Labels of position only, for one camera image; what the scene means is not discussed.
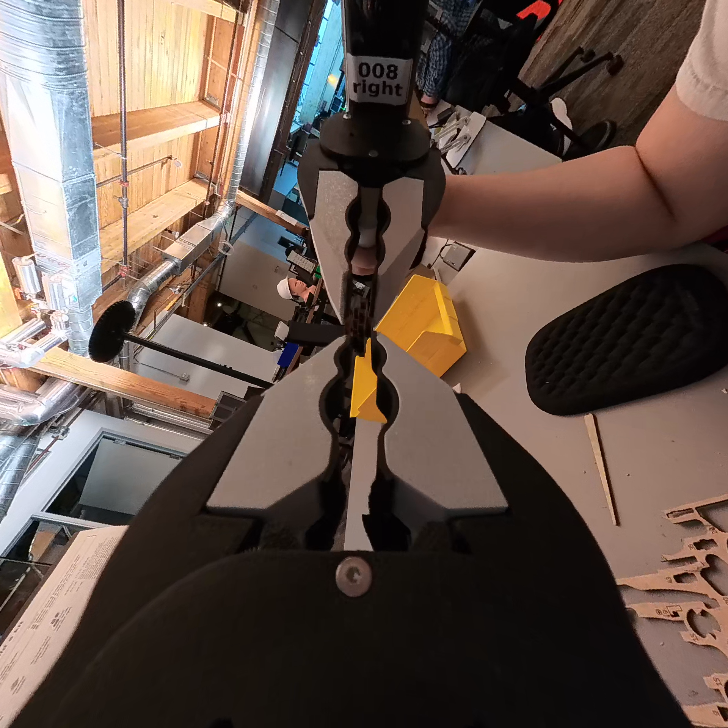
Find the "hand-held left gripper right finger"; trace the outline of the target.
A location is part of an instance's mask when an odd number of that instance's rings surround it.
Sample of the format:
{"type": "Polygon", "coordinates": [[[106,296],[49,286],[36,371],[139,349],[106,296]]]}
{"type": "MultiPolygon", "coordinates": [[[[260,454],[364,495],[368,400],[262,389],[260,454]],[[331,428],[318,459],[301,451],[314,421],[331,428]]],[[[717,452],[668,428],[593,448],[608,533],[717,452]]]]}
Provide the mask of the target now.
{"type": "Polygon", "coordinates": [[[383,334],[371,341],[385,417],[377,476],[393,515],[495,515],[507,500],[457,394],[383,334]]]}

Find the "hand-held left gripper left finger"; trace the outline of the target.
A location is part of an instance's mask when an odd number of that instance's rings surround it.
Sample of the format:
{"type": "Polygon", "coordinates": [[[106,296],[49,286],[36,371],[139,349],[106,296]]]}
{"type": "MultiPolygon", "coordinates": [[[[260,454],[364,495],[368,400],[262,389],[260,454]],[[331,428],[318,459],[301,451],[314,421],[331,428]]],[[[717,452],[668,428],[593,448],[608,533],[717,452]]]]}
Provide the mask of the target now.
{"type": "Polygon", "coordinates": [[[207,500],[214,513],[324,513],[344,409],[341,336],[271,387],[207,500]]]}

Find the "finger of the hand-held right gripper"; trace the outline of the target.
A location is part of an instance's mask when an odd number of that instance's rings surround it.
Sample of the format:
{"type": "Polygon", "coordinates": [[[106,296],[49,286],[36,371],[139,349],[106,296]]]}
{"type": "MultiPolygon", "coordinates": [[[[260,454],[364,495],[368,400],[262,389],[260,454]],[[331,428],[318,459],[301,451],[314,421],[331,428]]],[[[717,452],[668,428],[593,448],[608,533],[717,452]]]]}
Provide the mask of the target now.
{"type": "Polygon", "coordinates": [[[377,325],[404,286],[424,238],[422,227],[423,180],[402,177],[383,187],[382,199],[389,223],[378,243],[376,291],[371,321],[377,325]]]}
{"type": "Polygon", "coordinates": [[[322,169],[310,228],[327,295],[340,322],[350,309],[354,275],[359,275],[356,249],[359,243],[361,199],[358,183],[338,170],[322,169]]]}

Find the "dark wooden gear stack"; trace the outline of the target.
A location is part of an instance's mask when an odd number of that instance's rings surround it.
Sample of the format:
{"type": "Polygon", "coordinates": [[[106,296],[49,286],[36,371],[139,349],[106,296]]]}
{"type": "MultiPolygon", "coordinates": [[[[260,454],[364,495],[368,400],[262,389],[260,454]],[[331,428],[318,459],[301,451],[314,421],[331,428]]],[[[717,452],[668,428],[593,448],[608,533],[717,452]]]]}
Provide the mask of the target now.
{"type": "Polygon", "coordinates": [[[346,316],[346,329],[351,350],[356,356],[363,357],[366,353],[366,346],[372,329],[371,315],[367,303],[358,302],[351,305],[351,310],[346,316]]]}

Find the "person's right forearm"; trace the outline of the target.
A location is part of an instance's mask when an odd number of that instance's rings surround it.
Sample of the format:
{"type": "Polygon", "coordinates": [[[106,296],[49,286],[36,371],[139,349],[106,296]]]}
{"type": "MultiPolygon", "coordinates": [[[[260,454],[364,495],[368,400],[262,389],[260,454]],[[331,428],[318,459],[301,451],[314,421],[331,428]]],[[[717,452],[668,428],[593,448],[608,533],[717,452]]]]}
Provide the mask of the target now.
{"type": "Polygon", "coordinates": [[[450,176],[429,231],[531,259],[683,248],[726,227],[727,123],[671,89],[634,146],[528,172],[450,176]]]}

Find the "laser-cut wooden parts sheet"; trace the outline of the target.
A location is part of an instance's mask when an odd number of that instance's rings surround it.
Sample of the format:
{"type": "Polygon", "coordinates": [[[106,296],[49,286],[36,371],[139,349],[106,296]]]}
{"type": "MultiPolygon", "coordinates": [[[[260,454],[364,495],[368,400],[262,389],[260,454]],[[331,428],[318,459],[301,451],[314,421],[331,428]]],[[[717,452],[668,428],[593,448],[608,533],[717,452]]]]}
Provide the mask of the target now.
{"type": "Polygon", "coordinates": [[[726,589],[714,585],[712,560],[726,566],[727,532],[715,523],[709,512],[725,507],[727,496],[715,496],[666,510],[665,519],[675,526],[696,524],[700,533],[681,541],[681,548],[661,557],[664,567],[650,574],[618,579],[617,584],[641,593],[672,592],[693,595],[693,599],[642,602],[628,608],[644,620],[662,620],[681,624],[681,637],[686,643],[710,648],[727,657],[726,589]]]}

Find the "yellow plastic bin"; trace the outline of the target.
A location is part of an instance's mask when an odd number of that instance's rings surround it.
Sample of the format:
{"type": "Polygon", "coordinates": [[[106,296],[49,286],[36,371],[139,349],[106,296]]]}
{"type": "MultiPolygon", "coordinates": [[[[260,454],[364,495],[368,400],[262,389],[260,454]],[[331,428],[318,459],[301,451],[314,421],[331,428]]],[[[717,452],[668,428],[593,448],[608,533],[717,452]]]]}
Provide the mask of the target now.
{"type": "MultiPolygon", "coordinates": [[[[449,291],[434,278],[412,275],[376,331],[438,377],[467,352],[449,291]]],[[[381,424],[386,421],[377,407],[370,341],[364,356],[355,360],[350,416],[381,424]]]]}

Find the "wooden ceiling beam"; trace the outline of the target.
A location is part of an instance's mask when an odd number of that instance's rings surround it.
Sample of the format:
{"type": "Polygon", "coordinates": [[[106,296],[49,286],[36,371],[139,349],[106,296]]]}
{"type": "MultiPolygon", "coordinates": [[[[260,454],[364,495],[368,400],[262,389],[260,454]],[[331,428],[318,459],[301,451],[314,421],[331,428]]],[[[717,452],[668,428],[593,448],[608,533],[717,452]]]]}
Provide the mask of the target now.
{"type": "Polygon", "coordinates": [[[51,349],[31,369],[136,403],[202,419],[211,417],[216,404],[214,398],[163,384],[106,363],[94,362],[57,347],[51,349]]]}

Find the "thin wooden stick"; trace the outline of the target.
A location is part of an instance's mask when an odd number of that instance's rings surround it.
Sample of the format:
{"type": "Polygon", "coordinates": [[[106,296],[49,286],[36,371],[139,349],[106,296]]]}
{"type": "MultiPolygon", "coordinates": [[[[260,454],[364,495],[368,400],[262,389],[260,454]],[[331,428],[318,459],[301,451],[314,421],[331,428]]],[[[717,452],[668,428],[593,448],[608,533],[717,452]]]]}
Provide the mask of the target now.
{"type": "Polygon", "coordinates": [[[601,487],[604,492],[608,512],[612,524],[618,527],[620,526],[620,519],[618,517],[617,509],[614,502],[614,494],[612,490],[611,480],[609,477],[609,471],[606,464],[603,442],[595,414],[585,414],[584,421],[591,449],[593,451],[593,457],[600,479],[601,487]]]}

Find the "black textured wrist pad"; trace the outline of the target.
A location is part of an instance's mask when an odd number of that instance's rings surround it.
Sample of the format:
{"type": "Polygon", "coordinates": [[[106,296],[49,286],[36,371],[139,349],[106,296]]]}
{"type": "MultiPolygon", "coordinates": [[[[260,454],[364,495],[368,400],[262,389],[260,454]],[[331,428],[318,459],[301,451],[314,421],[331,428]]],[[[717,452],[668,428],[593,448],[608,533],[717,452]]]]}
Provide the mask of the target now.
{"type": "Polygon", "coordinates": [[[676,264],[547,323],[529,341],[524,370],[534,405],[575,416],[687,387],[726,363],[726,286],[704,267],[676,264]]]}

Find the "silver insulated pipes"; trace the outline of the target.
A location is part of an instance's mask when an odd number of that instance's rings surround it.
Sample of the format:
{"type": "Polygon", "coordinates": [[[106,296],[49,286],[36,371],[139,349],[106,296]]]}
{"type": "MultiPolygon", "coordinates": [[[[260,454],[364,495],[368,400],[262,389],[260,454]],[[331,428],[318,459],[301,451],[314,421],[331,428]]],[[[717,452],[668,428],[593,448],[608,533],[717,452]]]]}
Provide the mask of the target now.
{"type": "Polygon", "coordinates": [[[51,312],[24,320],[5,264],[2,263],[1,368],[2,423],[14,427],[40,425],[75,408],[85,389],[71,381],[47,376],[28,383],[28,374],[50,354],[66,354],[68,316],[51,312]]]}

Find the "printed instruction sheet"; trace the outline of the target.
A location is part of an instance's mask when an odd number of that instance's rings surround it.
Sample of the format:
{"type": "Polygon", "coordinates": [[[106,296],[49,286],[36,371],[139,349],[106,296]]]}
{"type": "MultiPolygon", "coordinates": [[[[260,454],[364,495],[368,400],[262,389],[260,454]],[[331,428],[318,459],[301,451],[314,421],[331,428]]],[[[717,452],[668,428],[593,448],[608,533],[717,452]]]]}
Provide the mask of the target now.
{"type": "Polygon", "coordinates": [[[1,726],[10,726],[74,634],[126,526],[74,536],[1,647],[1,726]]]}

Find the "grey metal bracket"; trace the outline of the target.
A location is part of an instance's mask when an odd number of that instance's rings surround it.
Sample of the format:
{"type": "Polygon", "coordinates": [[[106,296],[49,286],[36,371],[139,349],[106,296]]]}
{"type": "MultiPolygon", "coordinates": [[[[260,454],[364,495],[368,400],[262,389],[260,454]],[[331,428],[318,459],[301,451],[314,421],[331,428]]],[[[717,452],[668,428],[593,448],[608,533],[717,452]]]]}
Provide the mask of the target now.
{"type": "Polygon", "coordinates": [[[219,426],[228,420],[244,404],[245,399],[243,397],[221,391],[210,413],[211,422],[216,422],[216,426],[219,426]]]}

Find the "silver spiral air duct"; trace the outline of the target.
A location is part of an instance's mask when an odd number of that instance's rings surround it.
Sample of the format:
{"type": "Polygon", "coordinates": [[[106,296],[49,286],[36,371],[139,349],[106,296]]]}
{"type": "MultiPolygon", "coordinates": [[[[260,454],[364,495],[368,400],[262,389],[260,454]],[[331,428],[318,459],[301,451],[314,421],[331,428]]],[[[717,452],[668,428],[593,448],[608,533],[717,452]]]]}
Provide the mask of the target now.
{"type": "Polygon", "coordinates": [[[263,79],[272,35],[278,19],[279,4],[279,1],[257,2],[256,12],[249,24],[253,45],[249,58],[250,69],[245,71],[243,77],[244,81],[248,82],[248,86],[242,95],[244,107],[229,184],[226,186],[225,192],[219,197],[213,214],[209,218],[196,223],[184,233],[172,246],[173,255],[164,257],[156,268],[144,275],[132,287],[124,300],[127,308],[134,314],[132,327],[138,325],[150,297],[169,279],[184,273],[219,238],[237,207],[237,193],[240,188],[245,159],[248,155],[252,125],[259,110],[263,79]]]}

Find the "large rectangular silver duct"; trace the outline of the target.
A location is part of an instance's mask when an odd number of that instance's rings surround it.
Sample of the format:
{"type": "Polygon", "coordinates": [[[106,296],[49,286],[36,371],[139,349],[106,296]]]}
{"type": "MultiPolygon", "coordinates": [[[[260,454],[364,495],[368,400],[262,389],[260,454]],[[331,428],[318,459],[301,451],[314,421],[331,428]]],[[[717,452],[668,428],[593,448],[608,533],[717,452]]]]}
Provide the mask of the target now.
{"type": "Polygon", "coordinates": [[[103,292],[82,3],[1,2],[1,102],[41,273],[63,285],[68,347],[88,356],[103,292]]]}

